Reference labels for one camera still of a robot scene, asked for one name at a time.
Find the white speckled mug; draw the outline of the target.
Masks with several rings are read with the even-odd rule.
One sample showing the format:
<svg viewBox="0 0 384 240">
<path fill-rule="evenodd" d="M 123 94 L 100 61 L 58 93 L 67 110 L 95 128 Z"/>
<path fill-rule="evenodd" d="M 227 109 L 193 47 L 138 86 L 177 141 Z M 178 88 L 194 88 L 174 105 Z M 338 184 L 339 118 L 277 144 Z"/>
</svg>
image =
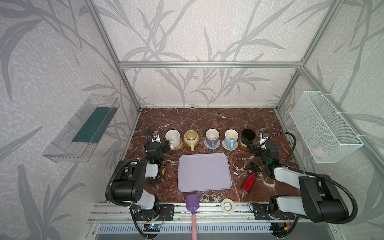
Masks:
<svg viewBox="0 0 384 240">
<path fill-rule="evenodd" d="M 173 146 L 177 147 L 181 142 L 180 133 L 177 130 L 169 130 L 166 133 L 166 140 L 169 141 L 170 150 Z"/>
</svg>

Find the amber round coaster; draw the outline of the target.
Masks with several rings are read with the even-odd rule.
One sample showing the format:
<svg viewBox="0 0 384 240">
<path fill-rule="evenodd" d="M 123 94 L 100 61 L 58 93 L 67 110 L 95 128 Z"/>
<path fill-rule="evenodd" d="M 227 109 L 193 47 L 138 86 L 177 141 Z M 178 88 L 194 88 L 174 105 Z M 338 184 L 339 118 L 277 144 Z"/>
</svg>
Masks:
<svg viewBox="0 0 384 240">
<path fill-rule="evenodd" d="M 238 147 L 245 152 L 250 151 L 250 149 L 246 145 L 244 145 L 241 140 L 238 140 Z"/>
</svg>

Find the woven straw coaster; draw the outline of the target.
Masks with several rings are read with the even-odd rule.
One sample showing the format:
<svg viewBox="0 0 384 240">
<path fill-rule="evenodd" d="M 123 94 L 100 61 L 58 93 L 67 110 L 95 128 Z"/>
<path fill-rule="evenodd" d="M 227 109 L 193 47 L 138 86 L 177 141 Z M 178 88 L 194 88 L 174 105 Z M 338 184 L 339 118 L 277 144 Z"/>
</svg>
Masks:
<svg viewBox="0 0 384 240">
<path fill-rule="evenodd" d="M 171 150 L 172 150 L 172 151 L 177 151 L 177 150 L 181 149 L 182 146 L 183 146 L 183 142 L 181 141 L 180 144 L 179 144 L 177 147 L 173 146 L 173 147 L 171 148 Z"/>
</svg>

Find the black mug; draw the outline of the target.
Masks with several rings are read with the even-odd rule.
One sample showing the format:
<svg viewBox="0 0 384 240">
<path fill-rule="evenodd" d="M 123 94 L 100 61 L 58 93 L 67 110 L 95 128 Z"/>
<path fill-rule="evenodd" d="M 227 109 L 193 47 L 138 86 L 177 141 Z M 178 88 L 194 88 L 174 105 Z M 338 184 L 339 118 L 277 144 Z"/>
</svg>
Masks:
<svg viewBox="0 0 384 240">
<path fill-rule="evenodd" d="M 241 134 L 241 146 L 249 148 L 256 137 L 256 133 L 251 129 L 244 129 Z"/>
</svg>

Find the beige ceramic mug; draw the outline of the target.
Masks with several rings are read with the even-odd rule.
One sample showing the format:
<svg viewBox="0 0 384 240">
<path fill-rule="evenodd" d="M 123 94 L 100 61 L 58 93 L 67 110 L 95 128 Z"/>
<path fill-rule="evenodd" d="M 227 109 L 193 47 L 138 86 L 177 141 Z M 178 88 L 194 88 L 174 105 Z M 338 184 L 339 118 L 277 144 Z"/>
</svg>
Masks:
<svg viewBox="0 0 384 240">
<path fill-rule="evenodd" d="M 196 131 L 189 130 L 184 134 L 184 146 L 190 149 L 192 152 L 195 151 L 195 148 L 199 145 L 199 135 Z"/>
</svg>

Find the white mug blue handle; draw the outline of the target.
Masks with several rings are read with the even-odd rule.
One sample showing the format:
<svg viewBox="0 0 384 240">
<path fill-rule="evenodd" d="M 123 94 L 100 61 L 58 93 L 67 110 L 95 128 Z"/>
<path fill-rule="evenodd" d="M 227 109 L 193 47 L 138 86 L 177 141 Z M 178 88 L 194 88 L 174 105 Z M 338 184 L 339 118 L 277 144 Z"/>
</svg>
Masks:
<svg viewBox="0 0 384 240">
<path fill-rule="evenodd" d="M 226 142 L 226 145 L 231 147 L 231 148 L 233 147 L 235 142 L 238 142 L 238 138 L 239 138 L 239 134 L 235 130 L 227 130 L 225 132 L 225 139 L 224 140 Z"/>
</svg>

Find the white patterned woven coaster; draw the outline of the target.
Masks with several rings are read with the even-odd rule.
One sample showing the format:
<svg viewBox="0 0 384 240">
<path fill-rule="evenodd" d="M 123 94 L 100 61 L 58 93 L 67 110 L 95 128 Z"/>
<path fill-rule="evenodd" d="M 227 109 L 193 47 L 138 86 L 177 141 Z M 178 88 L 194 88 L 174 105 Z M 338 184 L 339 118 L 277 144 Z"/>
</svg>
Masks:
<svg viewBox="0 0 384 240">
<path fill-rule="evenodd" d="M 226 145 L 225 140 L 222 141 L 222 145 L 228 151 L 234 151 L 234 150 L 236 150 L 238 148 L 238 142 L 235 142 L 235 144 L 233 145 L 232 148 Z"/>
</svg>

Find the grey blue woven coaster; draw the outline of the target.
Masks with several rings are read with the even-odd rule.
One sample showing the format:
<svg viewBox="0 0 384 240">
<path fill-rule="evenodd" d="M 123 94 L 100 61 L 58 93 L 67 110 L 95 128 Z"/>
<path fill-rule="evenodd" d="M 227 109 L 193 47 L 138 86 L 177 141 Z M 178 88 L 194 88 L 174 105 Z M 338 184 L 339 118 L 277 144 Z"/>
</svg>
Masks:
<svg viewBox="0 0 384 240">
<path fill-rule="evenodd" d="M 205 146 L 210 149 L 210 150 L 215 150 L 220 146 L 220 140 L 210 140 L 210 139 L 205 139 Z"/>
</svg>

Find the white mug purple handle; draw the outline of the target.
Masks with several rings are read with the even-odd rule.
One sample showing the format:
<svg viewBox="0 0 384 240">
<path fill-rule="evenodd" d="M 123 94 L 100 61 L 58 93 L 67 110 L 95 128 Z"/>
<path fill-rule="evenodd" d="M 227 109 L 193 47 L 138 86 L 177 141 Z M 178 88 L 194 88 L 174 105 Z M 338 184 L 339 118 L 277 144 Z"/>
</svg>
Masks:
<svg viewBox="0 0 384 240">
<path fill-rule="evenodd" d="M 220 137 L 220 133 L 216 129 L 209 129 L 206 132 L 206 139 L 216 140 L 216 139 L 219 139 L 219 137 Z"/>
</svg>

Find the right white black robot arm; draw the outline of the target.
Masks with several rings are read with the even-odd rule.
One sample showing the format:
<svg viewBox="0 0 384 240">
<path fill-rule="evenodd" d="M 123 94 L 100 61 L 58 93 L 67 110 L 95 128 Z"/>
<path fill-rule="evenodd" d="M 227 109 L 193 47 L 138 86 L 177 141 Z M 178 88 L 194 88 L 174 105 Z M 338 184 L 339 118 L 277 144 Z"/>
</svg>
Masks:
<svg viewBox="0 0 384 240">
<path fill-rule="evenodd" d="M 358 204 L 354 196 L 344 186 L 328 175 L 320 175 L 291 167 L 290 159 L 296 145 L 293 144 L 286 163 L 279 159 L 279 148 L 271 142 L 273 137 L 261 135 L 259 145 L 247 141 L 250 152 L 260 157 L 267 175 L 274 180 L 298 189 L 300 197 L 272 196 L 267 213 L 279 219 L 290 213 L 314 223 L 347 224 L 358 214 Z"/>
</svg>

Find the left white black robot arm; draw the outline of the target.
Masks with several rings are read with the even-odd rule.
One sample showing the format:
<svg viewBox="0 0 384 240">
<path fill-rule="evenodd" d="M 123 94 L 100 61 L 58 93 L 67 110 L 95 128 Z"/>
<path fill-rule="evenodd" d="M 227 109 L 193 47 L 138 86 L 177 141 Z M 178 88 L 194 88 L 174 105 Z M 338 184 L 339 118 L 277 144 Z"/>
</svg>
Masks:
<svg viewBox="0 0 384 240">
<path fill-rule="evenodd" d="M 145 145 L 145 161 L 119 161 L 107 185 L 106 200 L 118 206 L 129 206 L 133 210 L 159 214 L 159 200 L 144 189 L 144 183 L 148 179 L 149 184 L 156 185 L 165 179 L 163 154 L 170 149 L 168 140 L 165 144 L 155 141 Z"/>
</svg>

